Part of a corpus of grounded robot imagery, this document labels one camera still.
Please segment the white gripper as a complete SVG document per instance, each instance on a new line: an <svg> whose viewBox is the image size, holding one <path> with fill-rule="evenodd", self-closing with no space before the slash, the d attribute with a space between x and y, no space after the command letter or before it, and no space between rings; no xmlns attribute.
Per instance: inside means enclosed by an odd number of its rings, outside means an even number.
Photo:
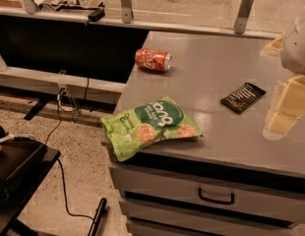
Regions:
<svg viewBox="0 0 305 236"><path fill-rule="evenodd" d="M281 86L267 130L287 135L305 114L305 7L287 27L285 33L261 51L265 57L281 58L282 67L295 74Z"/></svg>

